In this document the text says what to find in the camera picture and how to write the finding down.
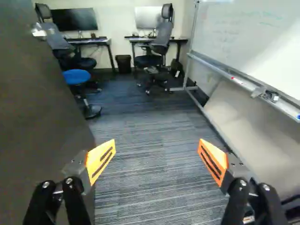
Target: trash can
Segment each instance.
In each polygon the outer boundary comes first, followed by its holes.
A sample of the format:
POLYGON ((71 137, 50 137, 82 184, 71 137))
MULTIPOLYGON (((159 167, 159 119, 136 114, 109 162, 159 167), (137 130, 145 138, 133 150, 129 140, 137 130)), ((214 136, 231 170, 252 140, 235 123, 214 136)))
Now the trash can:
POLYGON ((116 61, 120 74, 131 73, 131 55, 116 55, 116 61))

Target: silver monitor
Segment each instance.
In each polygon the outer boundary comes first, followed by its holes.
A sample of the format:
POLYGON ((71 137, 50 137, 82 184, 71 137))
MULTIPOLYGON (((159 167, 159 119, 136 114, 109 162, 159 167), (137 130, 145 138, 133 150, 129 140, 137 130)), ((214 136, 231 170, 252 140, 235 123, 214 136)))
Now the silver monitor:
POLYGON ((135 23, 137 29, 154 29, 164 19, 161 16, 161 6, 135 7, 135 23))

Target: screw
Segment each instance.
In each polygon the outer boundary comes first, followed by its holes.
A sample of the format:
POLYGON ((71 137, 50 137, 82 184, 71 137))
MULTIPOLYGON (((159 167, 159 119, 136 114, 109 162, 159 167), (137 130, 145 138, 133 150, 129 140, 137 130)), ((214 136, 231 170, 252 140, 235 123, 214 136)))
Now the screw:
POLYGON ((269 187, 268 185, 264 184, 262 187, 263 187, 266 191, 270 191, 270 187, 269 187))
POLYGON ((49 186, 49 182, 48 181, 46 181, 44 184, 43 184, 43 188, 47 188, 48 186, 49 186))
POLYGON ((66 184, 70 184, 72 181, 73 181, 72 178, 68 178, 68 179, 66 180, 66 184))
POLYGON ((244 180, 240 180, 240 184, 241 184, 242 186, 247 186, 247 183, 246 183, 244 180))

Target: whiteboard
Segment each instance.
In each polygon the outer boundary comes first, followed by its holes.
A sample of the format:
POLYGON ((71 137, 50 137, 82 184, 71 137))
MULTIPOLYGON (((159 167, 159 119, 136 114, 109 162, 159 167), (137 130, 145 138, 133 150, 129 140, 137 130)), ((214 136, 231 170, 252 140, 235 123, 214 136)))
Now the whiteboard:
POLYGON ((201 2, 191 50, 300 100, 300 1, 201 2))

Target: black mesh office chair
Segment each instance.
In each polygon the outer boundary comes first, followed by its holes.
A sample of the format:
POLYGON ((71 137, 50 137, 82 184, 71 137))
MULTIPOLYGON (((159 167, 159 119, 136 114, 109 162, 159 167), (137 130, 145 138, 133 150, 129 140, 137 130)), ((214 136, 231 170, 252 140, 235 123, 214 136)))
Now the black mesh office chair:
POLYGON ((135 65, 138 68, 143 68, 150 78, 146 84, 146 94, 150 94, 150 89, 153 85, 158 85, 164 88, 165 91, 170 91, 167 87, 167 77, 164 73, 165 55, 169 49, 169 41, 173 29, 173 13, 172 4, 164 4, 162 7, 161 16, 165 19, 157 27, 157 37, 149 45, 143 45, 142 48, 148 50, 147 55, 137 56, 134 58, 135 65))
POLYGON ((47 42, 52 48, 54 56, 58 59, 62 70, 91 70, 97 65, 95 59, 81 57, 79 50, 63 38, 56 24, 45 22, 45 19, 52 19, 51 11, 46 4, 36 3, 35 10, 39 17, 40 25, 47 32, 47 42))

